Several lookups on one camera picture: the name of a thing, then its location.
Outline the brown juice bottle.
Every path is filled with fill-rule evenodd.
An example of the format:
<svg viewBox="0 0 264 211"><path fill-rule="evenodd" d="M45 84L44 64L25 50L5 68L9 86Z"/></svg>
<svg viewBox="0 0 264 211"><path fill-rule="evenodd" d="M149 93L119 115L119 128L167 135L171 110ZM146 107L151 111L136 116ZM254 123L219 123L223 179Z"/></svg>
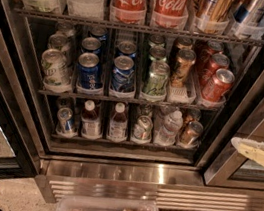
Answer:
<svg viewBox="0 0 264 211"><path fill-rule="evenodd" d="M114 142L125 141L127 134L128 116L126 105L118 102L111 113L108 138Z"/></svg>
<svg viewBox="0 0 264 211"><path fill-rule="evenodd" d="M102 128L101 119L96 104L92 100L85 101L82 110L82 135L84 138L98 139L101 138Z"/></svg>

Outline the blue can bottom shelf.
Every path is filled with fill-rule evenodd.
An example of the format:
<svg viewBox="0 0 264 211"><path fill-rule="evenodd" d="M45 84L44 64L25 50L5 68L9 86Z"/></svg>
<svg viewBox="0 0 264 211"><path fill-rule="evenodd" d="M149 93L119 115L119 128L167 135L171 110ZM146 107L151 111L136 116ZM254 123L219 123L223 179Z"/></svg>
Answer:
<svg viewBox="0 0 264 211"><path fill-rule="evenodd" d="M57 132L60 135L66 137L74 137L76 135L77 129L75 128L75 119L74 119L74 112L71 108L60 108L58 113L58 125L57 125Z"/></svg>

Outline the gold brown can front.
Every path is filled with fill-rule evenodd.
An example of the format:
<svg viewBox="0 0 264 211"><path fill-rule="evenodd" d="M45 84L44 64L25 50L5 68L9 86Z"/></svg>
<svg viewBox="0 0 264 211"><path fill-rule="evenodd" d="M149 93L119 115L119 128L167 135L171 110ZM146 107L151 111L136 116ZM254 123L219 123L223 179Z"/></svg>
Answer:
<svg viewBox="0 0 264 211"><path fill-rule="evenodd" d="M190 73L190 68L196 62L196 54L193 50L181 49L176 55L175 66L173 72L171 72L171 85L174 88L182 88L188 79L188 73Z"/></svg>

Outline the red can middle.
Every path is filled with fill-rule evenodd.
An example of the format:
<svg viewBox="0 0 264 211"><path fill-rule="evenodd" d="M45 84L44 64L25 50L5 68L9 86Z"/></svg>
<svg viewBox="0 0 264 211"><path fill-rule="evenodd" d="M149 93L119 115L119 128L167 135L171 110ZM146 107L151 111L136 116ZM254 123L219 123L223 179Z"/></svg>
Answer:
<svg viewBox="0 0 264 211"><path fill-rule="evenodd" d="M229 68L230 61L228 56L223 54L213 54L208 59L208 62L205 64L204 68L202 69L201 74L199 75L199 83L200 86L204 86L207 84L209 79L211 78L214 73L220 68L226 69Z"/></svg>

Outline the blue Pepsi can front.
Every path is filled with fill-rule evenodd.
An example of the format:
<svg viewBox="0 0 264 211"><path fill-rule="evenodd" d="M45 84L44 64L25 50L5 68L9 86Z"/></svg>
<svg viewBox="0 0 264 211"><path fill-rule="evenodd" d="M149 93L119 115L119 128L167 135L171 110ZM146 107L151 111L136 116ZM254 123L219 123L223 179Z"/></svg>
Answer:
<svg viewBox="0 0 264 211"><path fill-rule="evenodd" d="M81 93L99 94L103 89L100 58L91 52L82 53L78 58L77 90Z"/></svg>

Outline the clear water bottle bottom shelf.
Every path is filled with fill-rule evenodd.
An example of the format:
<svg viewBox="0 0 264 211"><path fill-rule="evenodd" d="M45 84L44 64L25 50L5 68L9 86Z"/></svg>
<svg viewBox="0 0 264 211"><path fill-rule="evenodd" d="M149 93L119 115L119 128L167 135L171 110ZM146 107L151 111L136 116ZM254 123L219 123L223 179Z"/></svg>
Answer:
<svg viewBox="0 0 264 211"><path fill-rule="evenodd" d="M183 118L181 111L176 110L169 113L167 116L163 117L163 122L161 122L155 134L154 142L163 147L173 145L182 124Z"/></svg>

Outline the stainless steel fridge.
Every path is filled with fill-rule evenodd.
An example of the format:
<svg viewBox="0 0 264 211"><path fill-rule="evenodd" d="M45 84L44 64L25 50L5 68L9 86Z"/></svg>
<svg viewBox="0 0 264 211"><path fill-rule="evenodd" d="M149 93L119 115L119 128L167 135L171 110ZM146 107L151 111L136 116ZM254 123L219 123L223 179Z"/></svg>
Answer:
<svg viewBox="0 0 264 211"><path fill-rule="evenodd" d="M33 177L45 200L68 195L152 200L180 211L264 211L264 172L244 168L235 134L264 140L264 33L219 36L236 83L219 105L201 99L204 132L194 148L56 134L56 98L42 86L40 55L54 14L0 0L0 179Z"/></svg>

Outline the red Coca-Cola can right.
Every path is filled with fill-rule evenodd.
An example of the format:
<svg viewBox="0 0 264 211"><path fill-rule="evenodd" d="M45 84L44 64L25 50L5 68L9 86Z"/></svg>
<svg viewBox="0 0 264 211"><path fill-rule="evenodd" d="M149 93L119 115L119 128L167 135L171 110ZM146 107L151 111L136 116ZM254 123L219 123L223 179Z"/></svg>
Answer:
<svg viewBox="0 0 264 211"><path fill-rule="evenodd" d="M187 0L155 0L151 27L181 30L185 21Z"/></svg>

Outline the red can front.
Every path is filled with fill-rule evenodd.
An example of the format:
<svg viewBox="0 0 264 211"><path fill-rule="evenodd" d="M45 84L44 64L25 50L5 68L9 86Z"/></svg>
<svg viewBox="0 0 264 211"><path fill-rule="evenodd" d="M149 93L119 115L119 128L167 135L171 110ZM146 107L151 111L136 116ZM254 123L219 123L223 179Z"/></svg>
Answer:
<svg viewBox="0 0 264 211"><path fill-rule="evenodd" d="M207 81L201 91L203 99L207 101L217 102L223 95L232 87L235 78L233 72L227 69L220 68Z"/></svg>

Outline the brown juice bottle left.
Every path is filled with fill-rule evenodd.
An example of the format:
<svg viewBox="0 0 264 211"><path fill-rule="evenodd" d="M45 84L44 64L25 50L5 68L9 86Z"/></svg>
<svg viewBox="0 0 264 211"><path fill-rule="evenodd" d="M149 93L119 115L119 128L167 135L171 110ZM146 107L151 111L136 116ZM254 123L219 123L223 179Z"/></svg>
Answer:
<svg viewBox="0 0 264 211"><path fill-rule="evenodd" d="M82 135L84 138L98 139L101 138L102 128L101 119L96 104L92 100L85 101L82 110Z"/></svg>

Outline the silver can bottom shelf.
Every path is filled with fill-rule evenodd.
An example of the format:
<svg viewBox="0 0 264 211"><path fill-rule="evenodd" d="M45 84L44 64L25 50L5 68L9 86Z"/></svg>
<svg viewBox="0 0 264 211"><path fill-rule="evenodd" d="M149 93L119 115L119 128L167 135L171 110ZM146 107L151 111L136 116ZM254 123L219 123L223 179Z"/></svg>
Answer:
<svg viewBox="0 0 264 211"><path fill-rule="evenodd" d="M131 139L137 143L149 143L152 139L152 119L148 116L139 116L133 126Z"/></svg>

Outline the orange gold can top shelf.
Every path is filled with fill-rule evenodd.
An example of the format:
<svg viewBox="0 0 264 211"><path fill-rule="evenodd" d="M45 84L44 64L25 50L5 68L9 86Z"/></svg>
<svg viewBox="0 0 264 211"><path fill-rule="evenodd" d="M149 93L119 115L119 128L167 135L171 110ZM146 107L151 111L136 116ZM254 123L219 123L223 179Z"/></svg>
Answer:
<svg viewBox="0 0 264 211"><path fill-rule="evenodd" d="M193 0L195 16L192 25L207 34L222 34L227 27L228 13L235 0Z"/></svg>

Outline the white green can front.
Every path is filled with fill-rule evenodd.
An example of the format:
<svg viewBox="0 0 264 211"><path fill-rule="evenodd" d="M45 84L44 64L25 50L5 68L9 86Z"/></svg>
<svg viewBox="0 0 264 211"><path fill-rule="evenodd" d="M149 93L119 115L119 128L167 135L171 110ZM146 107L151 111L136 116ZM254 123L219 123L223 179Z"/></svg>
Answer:
<svg viewBox="0 0 264 211"><path fill-rule="evenodd" d="M61 51L51 48L47 49L42 54L41 64L45 89L55 93L72 91L67 59Z"/></svg>

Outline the brown juice bottle right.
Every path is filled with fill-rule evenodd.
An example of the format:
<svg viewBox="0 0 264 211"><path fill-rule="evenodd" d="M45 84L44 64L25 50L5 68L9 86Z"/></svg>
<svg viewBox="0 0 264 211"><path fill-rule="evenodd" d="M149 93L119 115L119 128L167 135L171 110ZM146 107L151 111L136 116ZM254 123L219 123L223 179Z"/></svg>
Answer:
<svg viewBox="0 0 264 211"><path fill-rule="evenodd" d="M108 138L114 142L125 141L127 134L128 116L126 105L118 102L111 113Z"/></svg>

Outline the copper can bottom shelf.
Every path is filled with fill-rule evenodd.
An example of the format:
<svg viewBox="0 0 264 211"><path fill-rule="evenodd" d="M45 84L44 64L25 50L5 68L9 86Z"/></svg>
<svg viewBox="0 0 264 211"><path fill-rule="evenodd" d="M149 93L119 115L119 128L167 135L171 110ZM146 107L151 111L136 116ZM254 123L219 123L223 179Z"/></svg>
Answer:
<svg viewBox="0 0 264 211"><path fill-rule="evenodd" d="M191 121L179 137L181 146L193 147L198 143L198 138L203 132L203 125L198 121Z"/></svg>

